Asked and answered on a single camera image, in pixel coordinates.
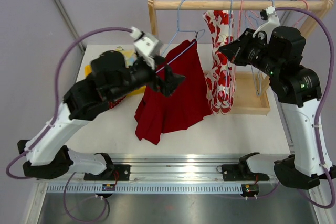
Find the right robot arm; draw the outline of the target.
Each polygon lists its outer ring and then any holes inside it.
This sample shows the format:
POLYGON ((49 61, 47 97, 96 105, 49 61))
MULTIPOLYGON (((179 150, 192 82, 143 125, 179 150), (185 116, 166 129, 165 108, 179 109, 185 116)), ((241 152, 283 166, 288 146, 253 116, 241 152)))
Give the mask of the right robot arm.
POLYGON ((314 121, 322 92, 317 74, 301 65, 306 45, 300 31, 293 27, 276 27, 271 35, 264 31, 254 34, 247 28, 233 42, 219 51, 233 64, 251 65, 269 77, 269 85, 281 104, 295 153, 277 160, 269 168, 261 165, 269 161, 256 153, 246 157, 238 167, 239 176, 252 179, 257 173, 276 176, 286 187, 308 190, 326 179, 325 172, 335 178, 335 165, 322 150, 326 167, 323 167, 316 141, 318 128, 314 121))

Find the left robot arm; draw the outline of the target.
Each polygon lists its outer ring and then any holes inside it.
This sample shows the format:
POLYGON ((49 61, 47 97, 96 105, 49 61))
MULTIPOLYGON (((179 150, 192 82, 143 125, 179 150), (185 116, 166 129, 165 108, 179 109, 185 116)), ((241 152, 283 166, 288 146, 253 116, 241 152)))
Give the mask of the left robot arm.
POLYGON ((26 177, 55 179, 66 173, 82 173, 88 181, 110 180, 117 170, 107 153, 80 153, 66 146, 68 140, 99 114, 111 109, 127 94, 148 86, 170 97, 185 76, 170 65, 164 66, 164 77, 157 68, 148 66, 141 56, 127 66, 124 55, 105 51, 91 63, 91 73, 76 82, 64 95, 56 114, 33 140, 20 140, 19 152, 26 156, 26 177))

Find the dark red dotted skirt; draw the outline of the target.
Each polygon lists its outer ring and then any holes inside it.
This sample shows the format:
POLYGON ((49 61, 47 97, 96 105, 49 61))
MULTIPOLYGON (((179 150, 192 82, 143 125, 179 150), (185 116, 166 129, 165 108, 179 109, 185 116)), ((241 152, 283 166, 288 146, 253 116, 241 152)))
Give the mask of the dark red dotted skirt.
POLYGON ((121 97, 121 98, 119 98, 119 99, 117 99, 117 100, 110 100, 109 102, 108 102, 108 105, 109 105, 109 109, 113 109, 113 108, 115 108, 117 105, 119 105, 124 99, 126 98, 126 96, 123 96, 123 97, 121 97))

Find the white red poppy skirt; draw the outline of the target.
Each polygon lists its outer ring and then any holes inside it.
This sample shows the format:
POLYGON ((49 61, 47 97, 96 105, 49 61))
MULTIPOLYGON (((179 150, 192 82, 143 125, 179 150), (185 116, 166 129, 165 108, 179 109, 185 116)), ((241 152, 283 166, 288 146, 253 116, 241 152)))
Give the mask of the white red poppy skirt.
MULTIPOLYGON (((236 83, 233 82, 234 65, 220 52, 228 43, 228 11, 208 10, 203 19, 208 25, 212 39, 212 68, 205 74, 207 99, 213 114, 227 114, 234 104, 236 83)), ((234 40, 234 16, 232 41, 234 40)))

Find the plain red skirt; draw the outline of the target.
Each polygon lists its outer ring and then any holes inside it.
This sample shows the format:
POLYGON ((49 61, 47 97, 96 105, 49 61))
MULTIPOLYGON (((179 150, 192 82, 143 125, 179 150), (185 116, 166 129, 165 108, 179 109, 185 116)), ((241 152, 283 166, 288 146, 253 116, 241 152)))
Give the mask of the plain red skirt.
POLYGON ((170 66, 185 76, 172 96, 165 97, 147 87, 135 112, 135 135, 157 145, 162 133, 186 130, 211 114, 207 84, 195 41, 185 40, 166 55, 166 62, 178 56, 170 66))

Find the pastel floral skirt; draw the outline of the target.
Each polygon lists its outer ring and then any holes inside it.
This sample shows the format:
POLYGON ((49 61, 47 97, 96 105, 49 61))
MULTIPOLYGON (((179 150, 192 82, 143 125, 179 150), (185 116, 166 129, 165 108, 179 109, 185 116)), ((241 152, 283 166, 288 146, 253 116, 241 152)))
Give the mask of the pastel floral skirt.
POLYGON ((118 51, 123 54, 124 60, 125 60, 125 65, 127 67, 131 66, 134 64, 134 62, 137 60, 137 55, 135 54, 134 49, 130 50, 125 50, 121 46, 118 46, 115 51, 118 51))

